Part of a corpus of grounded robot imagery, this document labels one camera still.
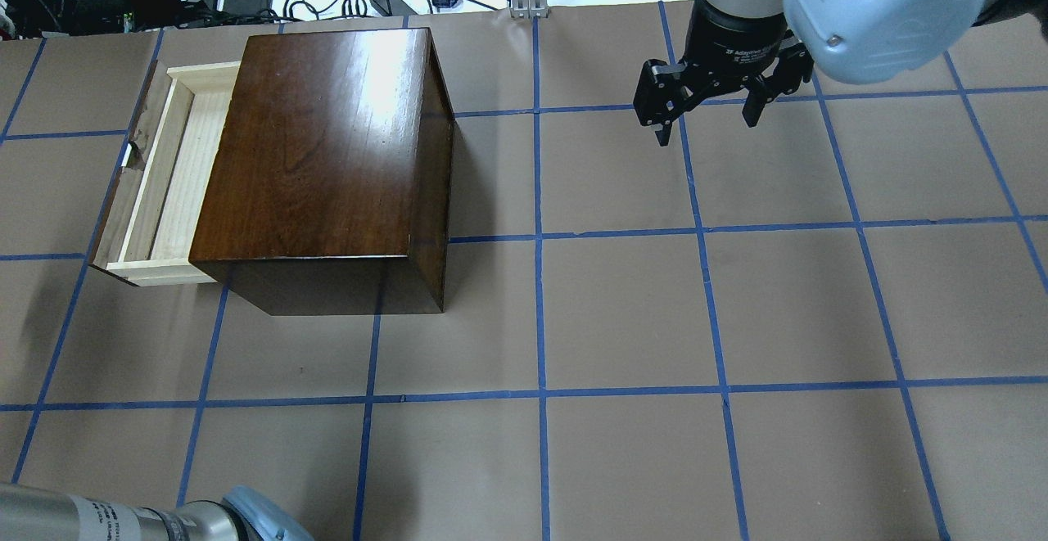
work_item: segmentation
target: blue plastic cap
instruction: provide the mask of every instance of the blue plastic cap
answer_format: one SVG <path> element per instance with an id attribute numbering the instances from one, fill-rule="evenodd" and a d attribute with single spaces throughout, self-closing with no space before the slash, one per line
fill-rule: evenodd
<path id="1" fill-rule="evenodd" d="M 815 64 L 842 83 L 888 81 L 953 45 L 985 0 L 783 0 Z"/>
<path id="2" fill-rule="evenodd" d="M 238 485 L 222 499 L 243 517 L 263 541 L 313 541 L 290 515 L 250 488 Z"/>

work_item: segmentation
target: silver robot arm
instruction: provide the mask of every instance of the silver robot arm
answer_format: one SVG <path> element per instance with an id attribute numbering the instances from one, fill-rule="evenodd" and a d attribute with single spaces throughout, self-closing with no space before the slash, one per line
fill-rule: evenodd
<path id="1" fill-rule="evenodd" d="M 933 60 L 973 25 L 1025 13 L 1045 21 L 1048 0 L 695 0 L 683 56 L 675 65 L 646 62 L 633 105 L 664 146 L 684 112 L 747 89 L 743 116 L 752 127 L 764 105 L 810 81 L 814 63 L 845 83 L 886 81 Z M 1043 33 L 1048 39 L 1048 22 Z"/>

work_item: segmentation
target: drawer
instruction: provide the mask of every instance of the drawer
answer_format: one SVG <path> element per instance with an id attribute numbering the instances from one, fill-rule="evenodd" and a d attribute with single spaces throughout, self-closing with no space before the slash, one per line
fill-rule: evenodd
<path id="1" fill-rule="evenodd" d="M 453 125 L 428 29 L 154 64 L 91 264 L 227 283 L 272 315 L 439 312 Z"/>

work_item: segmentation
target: wooden box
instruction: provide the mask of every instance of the wooden box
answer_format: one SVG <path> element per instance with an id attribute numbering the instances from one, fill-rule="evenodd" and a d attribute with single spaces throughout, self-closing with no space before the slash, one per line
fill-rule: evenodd
<path id="1" fill-rule="evenodd" d="M 272 315 L 438 312 L 453 124 L 428 29 L 259 36 L 240 63 L 159 66 L 92 264 L 227 282 Z"/>

